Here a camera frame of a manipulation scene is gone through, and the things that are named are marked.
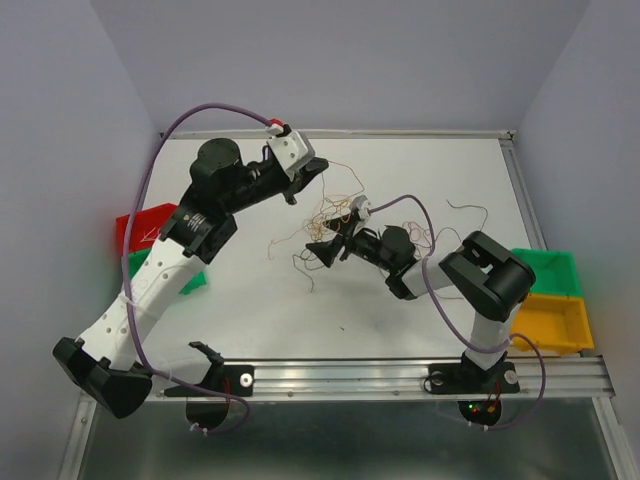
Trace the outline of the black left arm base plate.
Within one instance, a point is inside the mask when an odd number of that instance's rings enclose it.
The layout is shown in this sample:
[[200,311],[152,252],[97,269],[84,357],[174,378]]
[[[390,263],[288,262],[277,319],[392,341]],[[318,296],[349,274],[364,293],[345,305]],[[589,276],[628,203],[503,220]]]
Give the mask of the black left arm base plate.
[[172,361],[170,372],[177,373],[197,389],[171,382],[164,390],[166,397],[207,397],[205,390],[237,397],[253,395],[255,367],[252,364],[228,363],[219,352],[201,341],[190,342],[189,348],[198,355]]

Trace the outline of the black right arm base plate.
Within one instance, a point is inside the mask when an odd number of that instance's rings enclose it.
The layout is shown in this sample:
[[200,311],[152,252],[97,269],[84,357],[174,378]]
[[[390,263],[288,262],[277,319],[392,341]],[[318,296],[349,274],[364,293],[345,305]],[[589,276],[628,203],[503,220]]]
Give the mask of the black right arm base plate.
[[476,365],[466,354],[457,362],[431,364],[423,379],[423,388],[434,395],[519,393],[515,365],[506,357],[504,353],[487,370]]

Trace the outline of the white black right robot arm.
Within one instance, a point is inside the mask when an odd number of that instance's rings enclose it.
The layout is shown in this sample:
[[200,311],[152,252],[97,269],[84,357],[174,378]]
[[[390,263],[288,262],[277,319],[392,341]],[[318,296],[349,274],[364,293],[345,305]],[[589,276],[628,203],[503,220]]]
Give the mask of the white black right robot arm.
[[333,238],[308,243],[306,249],[327,268],[354,255],[386,272],[385,284],[400,300],[428,295],[436,301],[438,290],[456,288],[475,312],[469,339],[454,332],[466,346],[461,381],[482,390],[495,380],[515,314],[536,281],[528,264],[481,231],[469,234],[444,257],[429,260],[417,258],[416,245],[399,226],[376,233],[364,226],[358,213],[331,219],[325,226]]

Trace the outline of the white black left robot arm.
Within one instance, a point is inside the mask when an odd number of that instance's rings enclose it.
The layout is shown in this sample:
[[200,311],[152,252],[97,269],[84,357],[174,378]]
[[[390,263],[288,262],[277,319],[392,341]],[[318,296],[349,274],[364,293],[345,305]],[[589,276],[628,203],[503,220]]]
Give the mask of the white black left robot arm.
[[93,325],[54,346],[54,358],[73,383],[114,417],[131,415],[151,393],[154,373],[143,360],[142,342],[234,235],[235,213],[276,195],[293,205],[328,167],[299,131],[269,138],[264,154],[244,163],[231,139],[202,144],[189,169],[191,183],[144,264],[123,276],[121,293]]

